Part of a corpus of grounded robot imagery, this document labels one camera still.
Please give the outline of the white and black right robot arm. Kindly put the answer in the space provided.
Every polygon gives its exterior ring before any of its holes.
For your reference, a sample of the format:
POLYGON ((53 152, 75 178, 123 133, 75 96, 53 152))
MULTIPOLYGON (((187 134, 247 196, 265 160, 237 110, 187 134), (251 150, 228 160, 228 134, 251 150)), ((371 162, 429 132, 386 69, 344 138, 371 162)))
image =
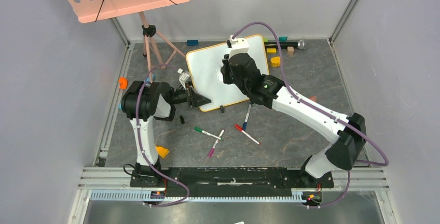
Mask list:
POLYGON ((327 148, 312 155, 302 165, 300 181, 312 187, 334 169, 350 171, 365 145, 364 118, 359 114, 347 116, 327 109, 302 97, 281 79, 261 74, 248 53, 225 55, 221 73, 223 82, 234 84, 253 104, 284 113, 321 134, 327 148))

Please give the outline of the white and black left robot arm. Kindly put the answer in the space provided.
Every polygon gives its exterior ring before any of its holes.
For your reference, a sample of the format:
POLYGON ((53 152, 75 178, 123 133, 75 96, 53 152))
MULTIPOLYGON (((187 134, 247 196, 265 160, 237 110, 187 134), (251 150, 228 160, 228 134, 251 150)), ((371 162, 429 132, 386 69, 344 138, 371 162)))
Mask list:
POLYGON ((143 178, 150 186, 163 180, 159 154, 156 150, 153 121, 172 121, 175 106, 186 103, 189 107, 200 107, 212 101, 197 93, 192 82, 175 89, 167 82, 134 81, 124 93, 120 107, 129 119, 135 133, 137 159, 134 177, 143 178))

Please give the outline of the yellow-framed whiteboard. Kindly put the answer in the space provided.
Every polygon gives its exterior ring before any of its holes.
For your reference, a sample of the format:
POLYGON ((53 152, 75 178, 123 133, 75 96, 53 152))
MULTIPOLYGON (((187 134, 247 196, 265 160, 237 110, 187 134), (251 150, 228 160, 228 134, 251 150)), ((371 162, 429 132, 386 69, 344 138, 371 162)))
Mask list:
MULTIPOLYGON (((261 35, 245 37, 249 44, 248 54, 254 59, 261 75, 269 75, 269 67, 261 35)), ((235 84, 227 85, 223 81, 222 59, 230 54, 226 43, 193 50, 187 53, 186 62, 195 91, 211 100, 211 103, 199 107, 202 112, 219 109, 244 102, 249 98, 235 84)))

